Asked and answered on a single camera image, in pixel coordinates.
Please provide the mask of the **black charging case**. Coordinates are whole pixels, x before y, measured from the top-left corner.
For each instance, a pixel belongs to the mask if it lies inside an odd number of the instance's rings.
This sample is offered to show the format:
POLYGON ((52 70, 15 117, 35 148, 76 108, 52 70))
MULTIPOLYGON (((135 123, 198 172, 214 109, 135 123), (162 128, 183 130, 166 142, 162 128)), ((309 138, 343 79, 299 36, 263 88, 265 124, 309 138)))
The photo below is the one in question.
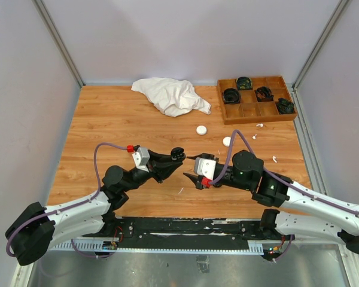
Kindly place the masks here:
POLYGON ((175 147, 171 150, 171 159, 173 161, 184 161, 186 158, 186 154, 184 152, 184 148, 175 147))

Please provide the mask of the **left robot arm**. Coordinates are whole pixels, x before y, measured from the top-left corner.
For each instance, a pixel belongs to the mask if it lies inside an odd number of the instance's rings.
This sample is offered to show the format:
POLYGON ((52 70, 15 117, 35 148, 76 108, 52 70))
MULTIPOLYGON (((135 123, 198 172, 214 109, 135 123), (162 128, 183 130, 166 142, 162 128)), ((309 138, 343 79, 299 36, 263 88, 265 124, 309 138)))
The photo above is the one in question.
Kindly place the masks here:
POLYGON ((140 146, 129 146, 127 150, 135 167, 126 170, 110 166, 98 179, 95 192, 54 206, 42 206, 38 201, 27 206, 5 232, 7 254, 25 266, 67 240, 88 234, 112 235, 116 222, 108 216, 128 201, 126 193, 150 179, 162 183, 185 160, 181 147, 173 148, 168 155, 140 146))

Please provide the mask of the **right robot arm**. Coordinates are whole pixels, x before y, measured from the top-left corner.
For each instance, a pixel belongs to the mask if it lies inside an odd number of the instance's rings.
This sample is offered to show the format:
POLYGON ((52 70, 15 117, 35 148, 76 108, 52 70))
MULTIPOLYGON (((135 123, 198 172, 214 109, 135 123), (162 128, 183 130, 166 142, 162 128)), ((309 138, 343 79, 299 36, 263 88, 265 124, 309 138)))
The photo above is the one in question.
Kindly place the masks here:
POLYGON ((359 204, 312 191, 286 176, 272 173, 263 160, 247 150, 233 155, 232 165, 212 154, 199 154, 188 178, 197 189, 224 185, 249 191, 266 207, 259 223, 265 239, 308 236, 332 240, 359 255, 359 204))

